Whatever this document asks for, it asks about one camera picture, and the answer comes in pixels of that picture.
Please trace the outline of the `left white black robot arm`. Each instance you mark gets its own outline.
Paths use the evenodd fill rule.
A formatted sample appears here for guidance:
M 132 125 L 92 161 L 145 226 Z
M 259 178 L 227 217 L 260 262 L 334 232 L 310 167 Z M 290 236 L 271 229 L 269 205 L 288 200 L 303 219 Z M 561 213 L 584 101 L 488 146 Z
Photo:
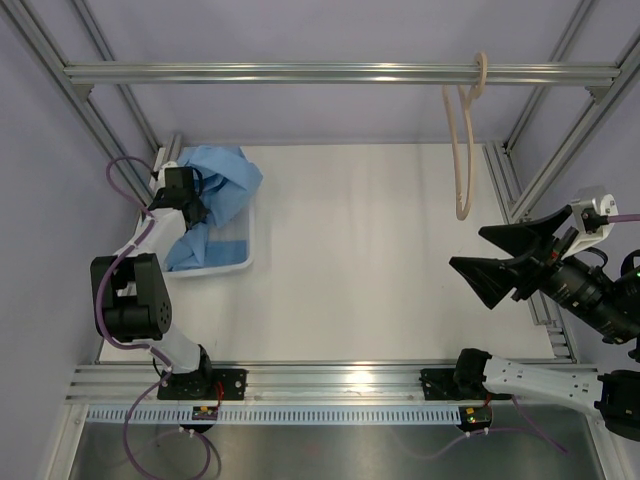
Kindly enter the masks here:
M 195 399 L 213 362 L 319 366 L 442 363 L 466 347 L 520 360 L 552 356 L 548 333 L 518 306 L 487 310 L 449 266 L 470 235 L 438 231 L 421 210 L 357 212 L 334 184 L 269 194 L 254 240 L 209 239 L 232 188 L 201 167 L 172 167 L 141 231 L 91 266 L 98 331 L 145 351 Z

